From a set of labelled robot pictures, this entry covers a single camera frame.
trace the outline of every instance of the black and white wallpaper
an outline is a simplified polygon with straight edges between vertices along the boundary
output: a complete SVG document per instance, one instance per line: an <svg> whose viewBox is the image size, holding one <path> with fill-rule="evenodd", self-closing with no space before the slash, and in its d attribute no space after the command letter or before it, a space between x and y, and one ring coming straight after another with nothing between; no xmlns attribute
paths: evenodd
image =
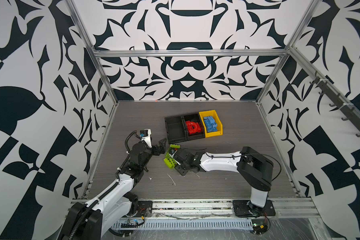
<svg viewBox="0 0 360 240"><path fill-rule="evenodd" d="M307 0L75 0L99 50L283 48Z"/></svg>
<svg viewBox="0 0 360 240"><path fill-rule="evenodd" d="M360 239L358 130L289 57L262 102L283 158L332 237Z"/></svg>
<svg viewBox="0 0 360 240"><path fill-rule="evenodd" d="M296 47L360 109L360 0L323 0Z"/></svg>
<svg viewBox="0 0 360 240"><path fill-rule="evenodd" d="M0 1L0 239L61 226L112 106L63 1Z"/></svg>
<svg viewBox="0 0 360 240"><path fill-rule="evenodd" d="M255 100L278 56L102 58L119 100Z"/></svg>

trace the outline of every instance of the red toy piece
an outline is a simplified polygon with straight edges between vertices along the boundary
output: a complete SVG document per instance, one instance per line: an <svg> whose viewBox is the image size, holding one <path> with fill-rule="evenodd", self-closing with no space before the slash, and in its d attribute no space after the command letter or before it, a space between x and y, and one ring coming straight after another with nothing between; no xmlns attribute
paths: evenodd
<svg viewBox="0 0 360 240"><path fill-rule="evenodd" d="M196 132L202 131L197 122L186 121L185 124L187 125L189 134L195 134Z"/></svg>

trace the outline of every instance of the robotic arm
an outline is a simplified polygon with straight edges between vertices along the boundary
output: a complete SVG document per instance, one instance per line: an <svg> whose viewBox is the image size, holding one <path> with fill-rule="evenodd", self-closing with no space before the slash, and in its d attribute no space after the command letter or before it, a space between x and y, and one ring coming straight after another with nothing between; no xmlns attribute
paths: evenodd
<svg viewBox="0 0 360 240"><path fill-rule="evenodd" d="M185 149L172 153L177 162L175 169L185 176L187 172L207 172L225 170L240 173L251 185L249 208L252 212L262 212L268 192L271 189L273 162L250 147L233 153L213 154L196 152L195 155Z"/></svg>
<svg viewBox="0 0 360 240"><path fill-rule="evenodd" d="M130 150L128 141L133 135L140 141ZM136 131L129 134L125 140L128 156L117 168L116 180L85 204L77 202L70 208L58 240L99 240L122 216L136 213L138 198L129 191L140 181L144 171L148 171L151 157L165 153L167 142L164 138L159 146L152 146L150 135L150 129L141 130L139 135Z"/></svg>

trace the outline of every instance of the gray wood grain surface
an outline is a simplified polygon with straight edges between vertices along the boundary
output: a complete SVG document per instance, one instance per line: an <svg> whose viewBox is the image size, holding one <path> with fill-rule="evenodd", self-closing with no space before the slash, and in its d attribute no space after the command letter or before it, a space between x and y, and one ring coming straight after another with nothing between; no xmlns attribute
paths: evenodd
<svg viewBox="0 0 360 240"><path fill-rule="evenodd" d="M255 103L249 102L120 102L112 128L97 166L89 191L90 198L99 194L114 179L117 167L126 157L125 138L133 130L150 128L152 144L167 137L164 117L215 109L222 124L223 135L178 143L181 147L204 149L211 153L229 153L250 146L260 153L278 159L271 138ZM138 140L132 137L130 148ZM164 198L243 198L250 197L251 187L244 178L234 172L188 172L181 176L169 169L164 155L153 156L139 184L131 192L140 199ZM274 161L273 176L279 172ZM295 197L287 175L281 174L272 182L270 197Z"/></svg>

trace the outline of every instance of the black and white patterned wall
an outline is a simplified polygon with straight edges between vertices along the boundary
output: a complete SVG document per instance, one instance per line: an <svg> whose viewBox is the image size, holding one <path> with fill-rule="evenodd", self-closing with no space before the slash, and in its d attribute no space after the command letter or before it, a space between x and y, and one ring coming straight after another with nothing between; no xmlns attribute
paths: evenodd
<svg viewBox="0 0 360 240"><path fill-rule="evenodd" d="M75 0L98 50L284 48L307 0ZM118 99L257 98L276 57L103 59Z"/></svg>
<svg viewBox="0 0 360 240"><path fill-rule="evenodd" d="M63 1L0 1L0 239L61 226L112 106Z"/></svg>
<svg viewBox="0 0 360 240"><path fill-rule="evenodd" d="M360 109L360 0L324 0L298 49ZM289 57L262 102L284 159L333 237L360 239L358 130Z"/></svg>

